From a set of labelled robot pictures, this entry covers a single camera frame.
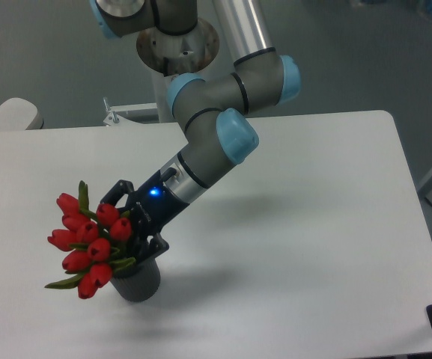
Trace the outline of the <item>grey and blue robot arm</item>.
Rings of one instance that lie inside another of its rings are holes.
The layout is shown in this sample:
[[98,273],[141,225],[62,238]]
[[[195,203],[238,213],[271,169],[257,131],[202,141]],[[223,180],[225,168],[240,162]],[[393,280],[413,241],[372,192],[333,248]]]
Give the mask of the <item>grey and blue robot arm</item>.
[[294,60],[276,52],[258,1],[215,1],[234,71],[206,80],[200,72],[219,41],[195,1],[93,1],[107,37],[137,34],[139,57],[168,79],[165,101],[186,146],[139,188],[127,181],[107,195],[127,196],[133,236],[127,254],[142,262],[163,252],[161,229],[257,147],[246,115],[293,99],[300,90]]

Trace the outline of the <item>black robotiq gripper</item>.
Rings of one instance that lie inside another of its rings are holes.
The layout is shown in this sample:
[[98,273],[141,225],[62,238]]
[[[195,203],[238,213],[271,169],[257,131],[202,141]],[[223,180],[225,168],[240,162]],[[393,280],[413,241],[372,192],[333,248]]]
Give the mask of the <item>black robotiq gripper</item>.
[[130,212],[131,224],[138,235],[131,247],[137,263],[155,259],[169,249],[160,231],[189,206],[165,185],[176,173],[176,170],[157,171],[138,189],[130,181],[120,179],[100,200],[100,204],[116,206],[127,195],[126,203],[119,209]]

